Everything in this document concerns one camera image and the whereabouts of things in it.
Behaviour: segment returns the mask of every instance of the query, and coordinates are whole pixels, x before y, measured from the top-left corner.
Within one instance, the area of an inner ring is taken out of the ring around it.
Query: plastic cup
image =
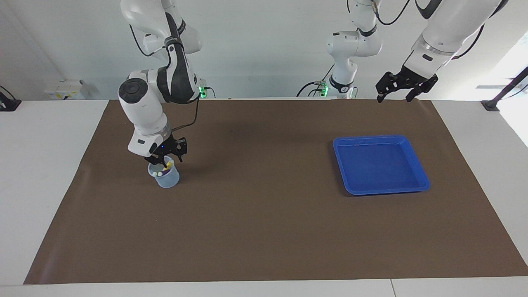
[[[164,159],[165,159],[166,164],[168,164],[169,162],[173,162],[173,165],[169,169],[169,172],[165,174],[164,176],[162,177],[154,176],[154,172],[159,173],[163,171],[163,168],[165,167],[163,164],[158,164],[158,165],[149,164],[147,169],[148,169],[148,174],[154,179],[156,179],[156,182],[158,183],[160,187],[164,189],[169,189],[178,184],[178,182],[180,181],[180,173],[176,169],[176,166],[175,166],[176,163],[171,157],[165,156]]]

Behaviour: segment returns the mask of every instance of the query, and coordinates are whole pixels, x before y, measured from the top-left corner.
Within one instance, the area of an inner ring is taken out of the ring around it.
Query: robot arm
[[[338,98],[350,98],[357,73],[357,64],[352,59],[377,55],[382,47],[370,0],[351,0],[350,18],[357,30],[334,33],[327,43],[327,51],[334,58],[335,69],[326,85],[331,86],[328,95]]]
[[[506,2],[431,0],[427,7],[418,7],[428,19],[428,26],[413,45],[401,71],[396,75],[387,72],[376,85],[378,102],[400,89],[412,89],[406,96],[408,102],[429,92],[438,81],[436,72],[447,65],[466,40]]]
[[[188,104],[200,96],[200,79],[187,60],[182,36],[187,36],[195,51],[201,48],[201,43],[195,30],[186,26],[174,2],[121,0],[128,23],[163,40],[168,59],[165,67],[132,72],[119,88],[121,106],[135,127],[128,149],[152,164],[164,163],[164,156],[171,153],[181,160],[187,152],[185,139],[173,138],[161,102]]]

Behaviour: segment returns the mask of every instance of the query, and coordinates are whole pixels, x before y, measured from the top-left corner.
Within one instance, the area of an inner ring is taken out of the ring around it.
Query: black cable
[[[310,82],[310,83],[307,83],[304,87],[302,87],[302,89],[299,91],[299,93],[297,93],[297,96],[296,96],[296,97],[299,97],[300,94],[304,91],[304,89],[308,88],[308,87],[311,86],[311,85],[315,85],[315,82],[312,81],[312,82]]]
[[[334,69],[334,66],[335,66],[335,63],[332,65],[332,67],[330,67],[330,70],[326,73],[325,77],[323,77],[322,81],[325,81],[326,80],[326,77],[330,74],[330,71],[332,69]]]
[[[189,105],[189,104],[195,103],[196,101],[198,101],[198,98],[193,99],[193,100],[189,100],[189,101],[187,101],[185,103],[180,103],[180,102],[174,102],[174,103],[180,104],[180,105]]]
[[[462,58],[463,56],[465,56],[474,46],[475,44],[477,44],[477,41],[478,39],[480,38],[480,35],[482,35],[482,31],[484,31],[484,25],[482,25],[482,27],[480,27],[480,31],[478,31],[478,34],[477,34],[477,37],[475,37],[475,40],[473,41],[473,43],[471,44],[471,46],[469,47],[469,49],[467,49],[464,53],[460,54],[460,55],[456,55],[452,58],[452,60],[456,60],[456,59],[460,59]]]
[[[505,99],[509,99],[509,98],[512,98],[512,97],[515,97],[517,95],[519,95],[520,93],[524,92],[524,90],[526,90],[526,88],[528,88],[528,85],[524,86],[524,88],[522,88],[520,91],[518,91],[517,93],[509,96],[509,97],[506,97]]]
[[[174,132],[174,131],[178,131],[178,130],[181,130],[181,129],[183,129],[183,128],[190,127],[190,126],[192,126],[192,125],[194,125],[194,124],[196,123],[196,120],[198,119],[198,106],[199,106],[199,104],[200,104],[200,98],[197,98],[195,101],[196,101],[196,112],[195,112],[195,114],[194,114],[194,121],[193,121],[192,123],[190,123],[190,124],[182,125],[182,126],[180,126],[180,127],[176,127],[176,128],[174,128],[174,129],[172,129],[172,132]]]
[[[206,89],[206,90],[211,90],[211,91],[213,91],[214,98],[216,98],[216,92],[214,91],[213,88],[211,88],[211,87],[205,87],[205,89]]]
[[[403,9],[400,11],[400,14],[394,19],[394,21],[390,22],[390,23],[386,23],[384,21],[381,20],[380,18],[380,12],[378,11],[378,5],[376,4],[376,2],[374,0],[371,0],[370,1],[371,4],[372,4],[372,9],[374,9],[374,14],[376,15],[376,18],[378,18],[378,21],[380,21],[380,23],[382,25],[385,25],[385,26],[390,26],[392,24],[394,24],[397,20],[400,19],[401,15],[403,14],[403,12],[407,9],[407,6],[409,5],[409,2],[411,2],[411,0],[407,0],[407,3],[405,3],[405,6],[403,7]]]
[[[317,94],[317,91],[318,91],[318,89],[311,90],[311,91],[308,93],[308,97],[310,97],[310,95],[312,94],[312,92],[314,92],[314,97],[315,97],[315,94]]]
[[[506,4],[508,4],[509,0],[502,0],[501,3],[498,5],[497,9],[493,12],[492,16],[494,16],[497,12],[501,11]]]
[[[129,25],[130,26],[130,30],[132,31],[132,36],[134,37],[134,41],[136,41],[136,45],[137,45],[137,48],[139,49],[139,51],[145,56],[145,57],[150,57],[151,55],[155,54],[156,52],[152,52],[150,54],[145,54],[145,52],[143,51],[143,49],[139,46],[139,42],[137,41],[137,38],[136,38],[136,34],[134,33],[134,28],[132,28],[132,25]]]
[[[2,88],[4,91],[6,91],[13,98],[13,100],[16,100],[15,96],[13,96],[13,94],[11,94],[10,91],[8,91],[6,88],[4,88],[2,86],[0,86],[0,88]]]

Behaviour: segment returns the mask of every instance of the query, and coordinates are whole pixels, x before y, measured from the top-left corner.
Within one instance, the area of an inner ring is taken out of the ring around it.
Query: table
[[[463,294],[462,288],[487,284],[486,294],[528,292],[527,277],[453,280],[374,280],[316,282],[254,282],[194,284],[94,284],[31,286],[21,285],[40,242],[67,191],[77,165],[97,127],[107,101],[24,102],[16,113],[0,115],[0,159],[3,187],[0,189],[0,287],[1,295],[67,294],[75,291],[105,294],[151,292],[182,295],[233,295],[251,291],[262,295],[360,295],[414,296],[414,288],[437,287],[449,295]],[[437,101],[435,107],[453,135],[482,188],[528,261],[528,148],[519,140],[500,114],[488,113],[479,103]],[[24,156],[33,160],[33,171],[24,170]]]

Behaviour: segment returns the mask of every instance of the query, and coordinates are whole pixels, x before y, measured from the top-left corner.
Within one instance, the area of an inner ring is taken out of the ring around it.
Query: plastic tray
[[[404,136],[337,138],[334,150],[345,188],[352,195],[422,192],[430,188]]]

